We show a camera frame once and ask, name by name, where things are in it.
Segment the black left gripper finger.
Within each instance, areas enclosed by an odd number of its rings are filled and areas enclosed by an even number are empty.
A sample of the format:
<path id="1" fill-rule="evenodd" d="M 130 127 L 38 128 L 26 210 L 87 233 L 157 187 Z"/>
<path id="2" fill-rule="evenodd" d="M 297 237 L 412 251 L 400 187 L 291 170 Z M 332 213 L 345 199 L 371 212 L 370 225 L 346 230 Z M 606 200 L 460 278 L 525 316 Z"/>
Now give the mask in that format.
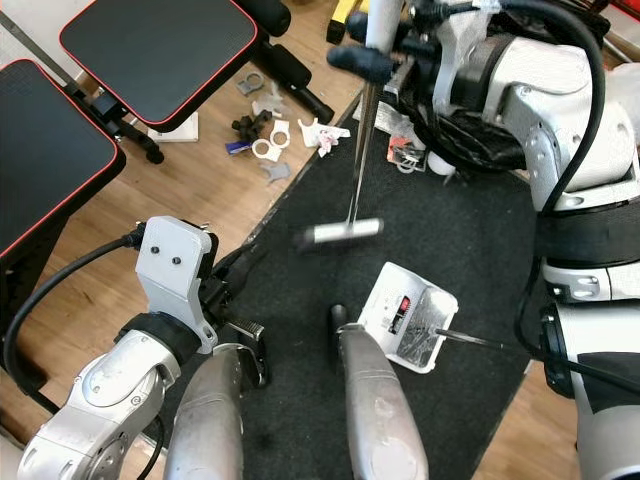
<path id="1" fill-rule="evenodd" d="M 225 283 L 243 283 L 260 259 L 259 243 L 244 243 L 218 261 L 216 278 Z"/>
<path id="2" fill-rule="evenodd" d="M 228 296 L 237 297 L 247 287 L 256 266 L 264 259 L 262 255 L 241 255 L 228 266 Z"/>

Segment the broom with white handle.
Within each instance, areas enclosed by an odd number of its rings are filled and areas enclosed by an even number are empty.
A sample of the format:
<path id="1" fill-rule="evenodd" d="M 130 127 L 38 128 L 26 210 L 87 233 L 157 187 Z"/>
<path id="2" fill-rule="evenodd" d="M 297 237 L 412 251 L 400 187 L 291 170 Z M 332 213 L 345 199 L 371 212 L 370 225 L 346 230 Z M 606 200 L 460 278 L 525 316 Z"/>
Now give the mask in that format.
<path id="1" fill-rule="evenodd" d="M 360 41 L 361 46 L 371 47 L 381 52 L 393 51 L 397 44 L 397 32 L 401 24 L 404 0 L 365 0 L 367 14 L 369 14 L 369 27 L 367 27 L 367 40 Z M 365 82 L 362 95 L 372 97 L 372 113 L 378 109 L 376 102 L 380 100 L 384 86 Z M 365 241 L 367 238 L 378 236 L 383 230 L 383 220 L 379 218 L 361 219 L 358 216 L 358 201 L 360 201 L 364 173 L 369 160 L 372 147 L 370 145 L 372 132 L 361 131 L 362 125 L 358 123 L 355 137 L 355 168 L 353 168 L 352 195 L 349 197 L 347 218 L 338 223 L 317 224 L 303 230 L 298 237 L 298 250 L 307 252 L 321 250 L 326 247 L 347 246 L 355 242 Z"/>

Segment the black floor mat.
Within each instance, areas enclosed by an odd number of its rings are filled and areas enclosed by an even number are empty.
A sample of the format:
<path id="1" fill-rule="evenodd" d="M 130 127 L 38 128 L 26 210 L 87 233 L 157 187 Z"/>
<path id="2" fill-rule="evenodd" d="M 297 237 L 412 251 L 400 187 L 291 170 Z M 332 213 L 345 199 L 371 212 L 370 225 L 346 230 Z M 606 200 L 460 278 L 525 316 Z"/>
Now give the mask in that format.
<path id="1" fill-rule="evenodd" d="M 346 385 L 328 312 L 344 305 L 357 314 L 385 262 L 452 293 L 460 303 L 454 329 L 515 343 L 535 223 L 524 180 L 504 173 L 444 182 L 374 159 L 358 214 L 383 220 L 383 232 L 346 248 L 298 250 L 303 229 L 344 219 L 352 175 L 349 143 L 312 157 L 257 233 L 264 259 L 233 308 L 264 326 L 270 381 L 242 399 L 244 480 L 352 479 Z"/>

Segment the silver plastic wrapper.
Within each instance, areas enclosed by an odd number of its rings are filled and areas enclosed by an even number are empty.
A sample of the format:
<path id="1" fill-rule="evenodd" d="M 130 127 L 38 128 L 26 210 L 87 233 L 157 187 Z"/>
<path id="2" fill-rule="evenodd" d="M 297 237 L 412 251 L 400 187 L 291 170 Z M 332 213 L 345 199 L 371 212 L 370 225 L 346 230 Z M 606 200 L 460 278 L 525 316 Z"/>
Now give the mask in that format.
<path id="1" fill-rule="evenodd" d="M 371 132 L 372 129 L 378 129 L 390 137 L 406 137 L 404 123 L 407 122 L 407 119 L 388 102 L 378 100 L 376 105 L 378 105 L 378 109 L 372 113 L 372 97 L 370 95 L 361 96 L 360 105 L 356 110 L 360 114 L 361 122 L 366 123 L 360 128 L 361 131 Z"/>

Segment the thin black foam roller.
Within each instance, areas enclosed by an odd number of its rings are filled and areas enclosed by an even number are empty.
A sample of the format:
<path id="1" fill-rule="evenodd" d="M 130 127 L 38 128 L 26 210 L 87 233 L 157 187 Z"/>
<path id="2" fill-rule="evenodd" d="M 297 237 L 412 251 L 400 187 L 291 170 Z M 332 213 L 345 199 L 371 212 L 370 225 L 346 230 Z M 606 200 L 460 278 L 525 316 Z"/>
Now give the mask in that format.
<path id="1" fill-rule="evenodd" d="M 262 44 L 253 60 L 266 76 L 274 79 L 317 120 L 324 124 L 332 122 L 334 110 L 308 87 L 312 79 L 311 70 L 287 47 L 279 44 Z"/>

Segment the flat grey plastic piece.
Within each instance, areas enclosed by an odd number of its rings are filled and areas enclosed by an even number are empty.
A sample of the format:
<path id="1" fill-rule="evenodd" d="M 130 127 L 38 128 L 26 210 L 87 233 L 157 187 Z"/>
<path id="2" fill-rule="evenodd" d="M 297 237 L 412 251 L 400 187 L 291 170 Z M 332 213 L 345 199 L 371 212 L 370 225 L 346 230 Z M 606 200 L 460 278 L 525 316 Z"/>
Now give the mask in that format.
<path id="1" fill-rule="evenodd" d="M 261 161 L 260 168 L 264 170 L 266 177 L 266 186 L 271 186 L 279 180 L 287 180 L 291 178 L 292 169 L 288 163 L 276 163 L 276 161 Z"/>

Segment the thick black foam roller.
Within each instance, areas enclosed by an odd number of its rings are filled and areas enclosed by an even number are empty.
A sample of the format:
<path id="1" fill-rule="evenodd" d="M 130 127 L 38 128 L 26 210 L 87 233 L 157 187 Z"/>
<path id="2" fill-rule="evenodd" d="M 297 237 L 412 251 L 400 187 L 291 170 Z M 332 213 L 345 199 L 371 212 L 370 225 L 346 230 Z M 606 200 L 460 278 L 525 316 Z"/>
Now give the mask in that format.
<path id="1" fill-rule="evenodd" d="M 292 14 L 282 0 L 236 0 L 253 22 L 271 37 L 282 37 L 291 27 Z"/>

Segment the orange black packet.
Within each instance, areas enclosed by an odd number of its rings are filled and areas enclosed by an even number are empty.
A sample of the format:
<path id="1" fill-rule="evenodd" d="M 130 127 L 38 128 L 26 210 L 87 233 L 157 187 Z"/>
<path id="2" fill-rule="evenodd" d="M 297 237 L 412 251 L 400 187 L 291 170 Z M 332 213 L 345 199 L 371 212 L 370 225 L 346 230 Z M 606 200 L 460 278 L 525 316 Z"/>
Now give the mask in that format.
<path id="1" fill-rule="evenodd" d="M 425 151 L 417 148 L 410 138 L 393 137 L 389 142 L 387 161 L 396 166 L 399 173 L 424 172 L 424 155 Z"/>

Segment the translucent white plastic piece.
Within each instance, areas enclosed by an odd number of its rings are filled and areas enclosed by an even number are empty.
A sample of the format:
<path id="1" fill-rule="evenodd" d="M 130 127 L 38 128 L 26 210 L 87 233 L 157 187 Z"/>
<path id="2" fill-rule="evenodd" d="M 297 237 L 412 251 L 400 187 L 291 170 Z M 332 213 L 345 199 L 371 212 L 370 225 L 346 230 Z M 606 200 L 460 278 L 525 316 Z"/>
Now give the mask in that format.
<path id="1" fill-rule="evenodd" d="M 268 113 L 274 118 L 283 118 L 288 113 L 287 106 L 284 105 L 283 97 L 276 90 L 261 93 L 251 102 L 253 115 Z"/>

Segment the black rubbish bag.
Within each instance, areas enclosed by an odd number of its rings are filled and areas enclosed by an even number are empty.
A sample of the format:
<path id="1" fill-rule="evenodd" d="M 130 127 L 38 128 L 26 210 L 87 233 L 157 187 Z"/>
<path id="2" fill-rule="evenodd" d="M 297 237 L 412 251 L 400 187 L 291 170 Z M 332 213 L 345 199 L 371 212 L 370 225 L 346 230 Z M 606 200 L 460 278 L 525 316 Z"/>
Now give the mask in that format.
<path id="1" fill-rule="evenodd" d="M 512 172 L 526 168 L 524 151 L 511 133 L 486 124 L 474 113 L 435 113 L 430 93 L 424 70 L 420 65 L 411 65 L 399 87 L 396 109 L 410 119 L 413 133 L 428 150 L 445 163 L 468 172 Z"/>

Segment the white round lid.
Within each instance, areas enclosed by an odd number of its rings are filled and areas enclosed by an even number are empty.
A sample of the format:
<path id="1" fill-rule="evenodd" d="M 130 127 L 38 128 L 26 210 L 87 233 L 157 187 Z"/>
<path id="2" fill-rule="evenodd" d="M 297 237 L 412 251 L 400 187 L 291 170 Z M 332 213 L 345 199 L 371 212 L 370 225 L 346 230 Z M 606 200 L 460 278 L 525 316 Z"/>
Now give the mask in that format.
<path id="1" fill-rule="evenodd" d="M 443 157 L 440 157 L 435 152 L 428 152 L 425 157 L 426 164 L 431 173 L 440 175 L 440 177 L 452 177 L 456 173 L 456 166 L 449 164 Z"/>

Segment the small black plastic clip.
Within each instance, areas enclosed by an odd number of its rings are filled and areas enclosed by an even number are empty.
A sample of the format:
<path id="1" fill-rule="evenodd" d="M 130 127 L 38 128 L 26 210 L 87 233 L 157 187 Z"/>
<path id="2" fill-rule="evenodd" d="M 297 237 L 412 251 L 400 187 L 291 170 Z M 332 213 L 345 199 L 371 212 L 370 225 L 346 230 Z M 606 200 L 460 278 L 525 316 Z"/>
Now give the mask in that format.
<path id="1" fill-rule="evenodd" d="M 273 113 L 269 110 L 261 110 L 255 115 L 243 115 L 237 120 L 233 120 L 230 128 L 236 132 L 237 141 L 241 143 L 252 143 L 260 140 L 262 128 L 273 119 Z"/>

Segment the grey left robot leg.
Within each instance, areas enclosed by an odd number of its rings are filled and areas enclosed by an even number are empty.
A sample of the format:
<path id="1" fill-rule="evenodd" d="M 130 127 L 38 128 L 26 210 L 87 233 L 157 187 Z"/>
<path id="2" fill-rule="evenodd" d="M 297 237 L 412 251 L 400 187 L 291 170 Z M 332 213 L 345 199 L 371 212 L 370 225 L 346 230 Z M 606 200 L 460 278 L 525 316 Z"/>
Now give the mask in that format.
<path id="1" fill-rule="evenodd" d="M 241 480 L 244 384 L 259 379 L 253 351 L 239 343 L 215 347 L 189 376 L 175 408 L 164 480 Z"/>

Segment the grey robot leg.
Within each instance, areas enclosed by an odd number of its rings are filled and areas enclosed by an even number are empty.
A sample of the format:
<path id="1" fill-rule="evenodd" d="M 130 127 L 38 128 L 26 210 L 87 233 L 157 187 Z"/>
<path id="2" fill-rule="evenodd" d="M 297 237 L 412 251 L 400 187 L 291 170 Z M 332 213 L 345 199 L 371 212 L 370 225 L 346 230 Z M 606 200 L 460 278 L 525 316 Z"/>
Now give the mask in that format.
<path id="1" fill-rule="evenodd" d="M 241 480 L 244 384 L 259 379 L 253 351 L 239 343 L 215 347 L 189 376 L 175 408 L 164 480 Z"/>
<path id="2" fill-rule="evenodd" d="M 364 326 L 334 303 L 329 328 L 346 379 L 349 461 L 355 480 L 428 480 L 429 467 L 396 371 Z"/>

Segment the white flat card box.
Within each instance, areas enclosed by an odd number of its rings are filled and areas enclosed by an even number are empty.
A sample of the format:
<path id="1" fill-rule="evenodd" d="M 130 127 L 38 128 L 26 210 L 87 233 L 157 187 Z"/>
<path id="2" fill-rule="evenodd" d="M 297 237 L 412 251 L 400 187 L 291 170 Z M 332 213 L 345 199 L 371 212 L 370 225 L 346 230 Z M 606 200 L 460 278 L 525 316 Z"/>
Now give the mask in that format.
<path id="1" fill-rule="evenodd" d="M 179 125 L 170 132 L 150 131 L 148 137 L 156 142 L 198 142 L 198 127 Z"/>

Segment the grey right robot leg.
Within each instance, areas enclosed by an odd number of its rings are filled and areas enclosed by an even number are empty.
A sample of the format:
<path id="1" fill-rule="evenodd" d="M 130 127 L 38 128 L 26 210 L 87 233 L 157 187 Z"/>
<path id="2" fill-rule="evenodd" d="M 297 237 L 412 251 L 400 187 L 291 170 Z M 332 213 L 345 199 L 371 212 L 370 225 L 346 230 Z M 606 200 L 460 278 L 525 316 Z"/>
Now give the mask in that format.
<path id="1" fill-rule="evenodd" d="M 396 371 L 364 326 L 334 303 L 329 328 L 346 379 L 349 461 L 355 480 L 428 480 L 429 467 Z"/>

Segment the plain black bench pad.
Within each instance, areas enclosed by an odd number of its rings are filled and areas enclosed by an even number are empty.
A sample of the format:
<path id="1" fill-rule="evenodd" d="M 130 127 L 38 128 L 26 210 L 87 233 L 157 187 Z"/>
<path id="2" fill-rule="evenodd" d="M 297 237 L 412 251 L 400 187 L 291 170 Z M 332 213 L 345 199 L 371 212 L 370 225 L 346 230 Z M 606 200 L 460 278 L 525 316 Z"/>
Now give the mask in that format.
<path id="1" fill-rule="evenodd" d="M 265 37 L 236 0 L 93 0 L 59 44 L 128 113 L 174 131 Z"/>

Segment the yellow metal frame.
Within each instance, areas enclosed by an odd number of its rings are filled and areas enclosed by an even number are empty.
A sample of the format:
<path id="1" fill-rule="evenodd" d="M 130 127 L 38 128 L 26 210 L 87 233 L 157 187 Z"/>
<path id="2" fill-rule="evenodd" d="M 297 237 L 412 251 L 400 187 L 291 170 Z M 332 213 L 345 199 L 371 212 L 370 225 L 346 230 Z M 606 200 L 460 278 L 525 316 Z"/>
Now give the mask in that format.
<path id="1" fill-rule="evenodd" d="M 348 35 L 347 20 L 353 12 L 367 12 L 365 0 L 337 0 L 329 22 L 326 23 L 325 40 L 329 44 L 342 44 Z"/>

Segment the grey metal bracket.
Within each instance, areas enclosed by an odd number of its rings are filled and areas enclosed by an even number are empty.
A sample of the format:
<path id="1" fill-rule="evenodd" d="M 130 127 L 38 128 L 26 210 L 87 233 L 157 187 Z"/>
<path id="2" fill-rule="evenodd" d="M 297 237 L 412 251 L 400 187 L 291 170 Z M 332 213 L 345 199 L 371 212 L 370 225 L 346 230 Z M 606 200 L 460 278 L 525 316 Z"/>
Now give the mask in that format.
<path id="1" fill-rule="evenodd" d="M 243 96 L 250 96 L 251 93 L 261 90 L 265 83 L 265 77 L 260 72 L 250 72 L 243 78 L 238 79 L 236 87 Z"/>

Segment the black metal bench frame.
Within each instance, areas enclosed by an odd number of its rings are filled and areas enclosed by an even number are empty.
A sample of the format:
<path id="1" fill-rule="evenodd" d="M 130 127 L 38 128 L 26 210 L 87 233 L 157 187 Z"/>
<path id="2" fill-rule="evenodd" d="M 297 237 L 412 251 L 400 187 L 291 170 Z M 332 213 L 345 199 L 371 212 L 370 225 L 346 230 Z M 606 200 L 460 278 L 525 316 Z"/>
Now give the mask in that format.
<path id="1" fill-rule="evenodd" d="M 136 143 L 145 151 L 146 159 L 151 164 L 164 163 L 165 156 L 163 151 L 160 150 L 160 146 L 151 137 L 148 137 L 146 133 L 133 127 L 133 124 L 125 119 L 131 113 L 125 108 L 123 102 L 115 99 L 111 93 L 104 92 L 100 93 L 93 101 L 93 108 L 99 110 L 102 124 L 105 125 L 106 132 L 111 136 L 128 138 L 129 141 Z"/>

